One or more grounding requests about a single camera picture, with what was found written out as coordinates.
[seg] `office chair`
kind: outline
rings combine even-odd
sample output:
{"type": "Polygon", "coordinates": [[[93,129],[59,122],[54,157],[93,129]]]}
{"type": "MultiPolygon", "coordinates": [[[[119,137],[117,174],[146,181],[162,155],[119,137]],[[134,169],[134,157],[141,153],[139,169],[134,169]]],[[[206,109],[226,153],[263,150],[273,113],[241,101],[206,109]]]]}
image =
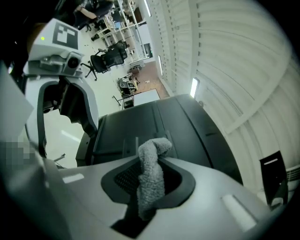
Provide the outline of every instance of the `office chair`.
{"type": "Polygon", "coordinates": [[[89,65],[85,63],[81,63],[80,65],[84,65],[90,69],[89,73],[85,76],[88,77],[88,75],[93,72],[95,76],[95,81],[97,81],[97,76],[96,72],[98,73],[105,73],[107,71],[110,71],[110,67],[115,66],[115,65],[120,65],[124,63],[124,59],[127,58],[124,57],[124,54],[120,53],[120,50],[118,48],[109,50],[109,51],[104,51],[102,49],[99,49],[99,51],[90,57],[90,61],[88,61],[89,65]]]}

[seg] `fuzzy gray fabric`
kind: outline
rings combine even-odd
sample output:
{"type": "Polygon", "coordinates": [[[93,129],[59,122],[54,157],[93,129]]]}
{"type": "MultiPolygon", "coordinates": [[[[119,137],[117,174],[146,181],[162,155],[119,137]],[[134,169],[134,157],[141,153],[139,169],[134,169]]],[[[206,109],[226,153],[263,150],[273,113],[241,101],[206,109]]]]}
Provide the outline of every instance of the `fuzzy gray fabric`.
{"type": "Polygon", "coordinates": [[[164,175],[158,164],[158,156],[164,155],[172,147],[166,138],[156,138],[139,147],[142,174],[137,189],[139,217],[149,220],[155,214],[153,203],[165,195],[164,175]]]}

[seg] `vent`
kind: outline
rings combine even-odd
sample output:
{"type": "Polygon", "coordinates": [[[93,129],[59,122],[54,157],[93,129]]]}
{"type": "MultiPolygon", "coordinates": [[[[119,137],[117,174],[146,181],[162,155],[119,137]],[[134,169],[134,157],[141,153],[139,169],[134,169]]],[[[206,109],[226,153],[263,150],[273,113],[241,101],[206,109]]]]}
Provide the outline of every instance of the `vent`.
{"type": "Polygon", "coordinates": [[[295,181],[300,179],[300,165],[286,170],[287,181],[295,181]]]}

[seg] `white floor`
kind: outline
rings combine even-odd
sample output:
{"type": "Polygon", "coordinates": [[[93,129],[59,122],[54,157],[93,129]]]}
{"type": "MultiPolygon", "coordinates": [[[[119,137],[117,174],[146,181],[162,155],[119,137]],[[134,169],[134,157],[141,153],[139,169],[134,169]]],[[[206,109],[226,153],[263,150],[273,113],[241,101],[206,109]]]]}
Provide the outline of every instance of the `white floor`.
{"type": "MultiPolygon", "coordinates": [[[[85,32],[86,28],[82,29],[82,35],[84,38],[84,58],[82,62],[88,63],[90,56],[98,52],[98,48],[105,49],[105,44],[101,39],[97,39],[92,42],[94,30],[85,32]]],[[[116,80],[127,74],[127,66],[114,66],[111,67],[110,72],[104,74],[97,74],[97,81],[94,81],[95,77],[91,73],[87,78],[87,83],[94,90],[99,117],[119,111],[119,105],[113,98],[121,99],[120,92],[116,85],[116,80]]],[[[85,75],[88,73],[88,68],[82,67],[85,75]]],[[[52,111],[44,114],[45,131],[47,138],[46,152],[47,158],[55,160],[62,154],[66,154],[65,158],[59,160],[58,163],[66,168],[77,167],[75,160],[77,149],[83,135],[83,129],[80,124],[71,124],[70,120],[66,116],[61,116],[59,111],[52,111]]]]}

